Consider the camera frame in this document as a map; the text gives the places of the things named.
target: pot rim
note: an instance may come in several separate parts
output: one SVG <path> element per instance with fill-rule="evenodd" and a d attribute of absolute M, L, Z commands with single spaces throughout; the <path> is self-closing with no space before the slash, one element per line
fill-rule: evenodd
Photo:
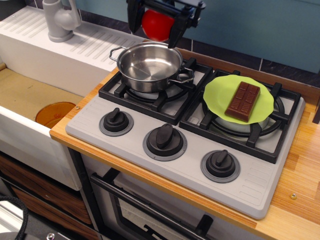
<path fill-rule="evenodd" d="M 130 79 L 131 81 L 136 81 L 136 82 L 139 82 L 139 83 L 155 83 L 155 82 L 159 82 L 159 81 L 164 81 L 164 80 L 168 80 L 170 77 L 172 77 L 175 73 L 171 74 L 170 76 L 167 76 L 167 77 L 164 77 L 162 79 L 154 79 L 154 80 L 140 80 L 140 79 L 137 79 L 137 78 L 133 78 L 131 76 L 128 76 L 126 74 L 123 73 L 122 69 L 121 69 L 121 66 L 120 66 L 120 63 L 121 63 L 121 59 L 129 54 L 132 50 L 136 49 L 136 48 L 141 48 L 141 47 L 147 47 L 147 46 L 160 46 L 160 47 L 166 47 L 166 49 L 168 49 L 168 51 L 172 51 L 173 53 L 175 53 L 179 59 L 180 59 L 180 67 L 177 68 L 176 72 L 179 71 L 179 69 L 181 68 L 182 64 L 183 64 L 183 57 L 182 57 L 182 54 L 181 52 L 178 51 L 178 49 L 176 48 L 168 48 L 168 44 L 167 43 L 164 43 L 164 42 L 157 42 L 157 41 L 144 41 L 144 42 L 140 42 L 138 44 L 135 44 L 135 45 L 132 45 L 130 47 L 127 47 L 125 48 L 118 56 L 117 58 L 117 62 L 116 62 L 116 65 L 117 65 L 117 68 L 119 70 L 119 72 L 124 76 L 126 77 L 127 79 Z"/>

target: chocolate bar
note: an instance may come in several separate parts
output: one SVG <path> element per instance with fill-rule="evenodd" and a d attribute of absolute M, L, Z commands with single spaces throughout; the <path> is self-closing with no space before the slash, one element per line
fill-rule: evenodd
<path fill-rule="evenodd" d="M 226 115 L 248 122 L 260 94 L 260 87 L 240 82 L 233 98 L 224 112 Z"/>

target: oven door handle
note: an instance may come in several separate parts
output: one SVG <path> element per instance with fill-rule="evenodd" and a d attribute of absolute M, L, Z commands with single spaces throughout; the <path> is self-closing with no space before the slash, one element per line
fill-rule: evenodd
<path fill-rule="evenodd" d="M 155 219 L 163 222 L 167 226 L 173 228 L 174 230 L 185 235 L 188 238 L 192 238 L 195 240 L 209 240 L 206 237 L 206 234 L 214 221 L 210 216 L 204 215 L 196 228 L 196 232 L 194 232 L 189 227 L 183 225 L 182 223 L 166 215 L 165 213 L 155 209 L 150 204 L 114 185 L 113 181 L 119 173 L 120 172 L 118 170 L 111 168 L 103 177 L 99 176 L 97 173 L 93 173 L 90 176 L 90 181 L 108 191 L 110 194 L 116 196 L 117 198 L 129 203 L 140 211 L 143 211 L 154 217 Z"/>

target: burner grate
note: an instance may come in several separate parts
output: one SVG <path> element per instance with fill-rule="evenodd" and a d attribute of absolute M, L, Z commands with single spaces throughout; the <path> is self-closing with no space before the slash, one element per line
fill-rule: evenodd
<path fill-rule="evenodd" d="M 129 87 L 121 82 L 122 75 L 118 72 L 99 90 L 99 97 L 172 125 L 177 125 L 202 84 L 213 77 L 213 68 L 198 64 L 195 58 L 184 61 L 184 67 L 195 72 L 201 72 L 204 75 L 198 83 L 193 81 L 193 83 L 176 84 L 181 91 L 174 96 L 168 96 L 166 91 L 160 92 L 156 99 L 140 96 L 133 93 Z M 177 107 L 170 109 L 174 103 L 177 104 Z"/>
<path fill-rule="evenodd" d="M 217 69 L 214 72 L 213 80 L 216 77 L 235 73 L 239 72 L 234 71 L 233 73 L 230 73 Z M 273 113 L 269 116 L 269 118 L 274 120 L 274 123 L 266 129 L 262 129 L 258 123 L 253 123 L 250 125 L 249 132 L 239 132 L 228 129 L 227 127 L 222 126 L 221 124 L 216 122 L 216 118 L 218 116 L 208 110 L 208 107 L 203 100 L 205 89 L 204 87 L 195 96 L 194 101 L 191 103 L 191 107 L 182 117 L 179 123 L 179 127 L 193 132 L 197 135 L 203 136 L 207 139 L 216 141 L 228 147 L 237 149 L 241 152 L 275 164 L 301 95 L 300 93 L 283 89 L 282 85 L 279 83 L 275 83 L 273 86 L 266 83 L 262 84 L 265 85 L 268 89 L 271 89 L 270 93 L 275 99 L 275 106 L 277 108 L 277 110 L 274 110 Z M 289 114 L 285 113 L 285 106 L 282 103 L 280 97 L 293 101 L 293 105 L 291 107 L 291 110 L 289 111 Z M 204 117 L 200 120 L 200 123 L 192 123 L 192 115 L 200 105 L 202 105 L 201 108 L 203 109 Z M 274 131 L 280 131 L 281 133 L 277 139 L 278 142 L 273 152 L 264 150 L 256 146 L 257 141 L 259 141 L 262 136 L 271 135 Z"/>

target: red object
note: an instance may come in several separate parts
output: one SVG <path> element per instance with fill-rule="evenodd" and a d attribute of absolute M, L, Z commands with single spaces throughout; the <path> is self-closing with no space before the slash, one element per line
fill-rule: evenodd
<path fill-rule="evenodd" d="M 147 10 L 142 17 L 142 28 L 153 41 L 164 42 L 169 39 L 175 19 L 154 10 Z"/>

